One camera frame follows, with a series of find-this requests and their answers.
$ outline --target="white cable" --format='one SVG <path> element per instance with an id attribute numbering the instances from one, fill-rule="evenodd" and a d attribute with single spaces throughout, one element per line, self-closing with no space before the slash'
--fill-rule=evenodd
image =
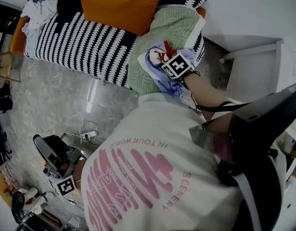
<path id="1" fill-rule="evenodd" d="M 83 138 L 82 137 L 82 128 L 84 127 L 85 124 L 87 123 L 92 123 L 94 126 L 95 126 L 95 132 L 96 132 L 96 135 L 93 136 L 92 138 L 89 138 L 89 141 L 93 141 L 96 139 L 97 135 L 98 135 L 98 124 L 96 122 L 93 122 L 93 121 L 86 121 L 86 120 L 83 120 L 80 122 L 79 124 L 79 135 L 72 132 L 72 131 L 65 131 L 66 134 L 70 134 L 70 135 L 74 135 L 76 137 L 79 137 L 80 138 L 80 144 L 82 144 L 82 142 L 88 142 L 87 139 Z"/>

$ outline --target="gray floor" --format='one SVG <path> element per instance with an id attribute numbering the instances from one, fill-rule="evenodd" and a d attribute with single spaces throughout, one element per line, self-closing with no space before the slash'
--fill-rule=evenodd
<path id="1" fill-rule="evenodd" d="M 197 70 L 214 87 L 224 90 L 231 65 L 220 64 L 221 57 L 219 51 L 206 44 L 205 56 Z M 51 191 L 42 172 L 43 165 L 33 144 L 33 136 L 60 136 L 66 130 L 78 133 L 80 121 L 90 120 L 98 124 L 96 142 L 102 143 L 120 120 L 138 106 L 138 95 L 59 65 L 20 56 L 13 56 L 13 60 L 15 70 L 12 75 L 20 74 L 22 83 L 11 83 L 13 109 L 0 115 L 1 126 L 8 135 L 6 146 L 13 151 L 12 159 L 6 164 L 22 185 L 35 186 L 41 193 Z M 64 141 L 81 148 L 87 156 L 97 148 L 88 143 L 80 145 L 79 139 L 71 135 L 67 135 Z M 81 217 L 82 228 L 85 228 L 84 212 L 80 208 L 51 193 L 46 196 L 48 211 L 62 222 L 68 222 L 72 215 L 77 215 Z M 72 197 L 83 207 L 79 194 Z"/>

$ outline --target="orange pillow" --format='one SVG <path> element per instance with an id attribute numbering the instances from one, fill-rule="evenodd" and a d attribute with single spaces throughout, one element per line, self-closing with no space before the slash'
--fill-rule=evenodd
<path id="1" fill-rule="evenodd" d="M 85 19 L 142 35 L 159 0 L 81 0 Z"/>

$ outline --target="power strip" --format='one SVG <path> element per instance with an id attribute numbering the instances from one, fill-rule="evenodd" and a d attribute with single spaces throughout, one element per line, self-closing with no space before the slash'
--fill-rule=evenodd
<path id="1" fill-rule="evenodd" d="M 91 138 L 96 137 L 96 131 L 91 131 L 91 132 L 88 132 L 88 133 L 83 133 L 81 135 L 81 137 L 83 139 L 86 139 L 86 135 L 88 136 L 88 139 L 91 140 Z"/>

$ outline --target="person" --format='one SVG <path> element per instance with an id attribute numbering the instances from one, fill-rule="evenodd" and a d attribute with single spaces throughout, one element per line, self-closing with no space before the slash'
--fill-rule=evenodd
<path id="1" fill-rule="evenodd" d="M 197 74 L 184 78 L 198 105 L 228 101 Z M 214 119 L 169 95 L 139 98 L 139 107 L 73 175 L 90 230 L 231 230 L 243 199 L 223 185 L 216 157 L 192 142 L 189 128 Z M 231 114 L 206 127 L 228 130 Z"/>

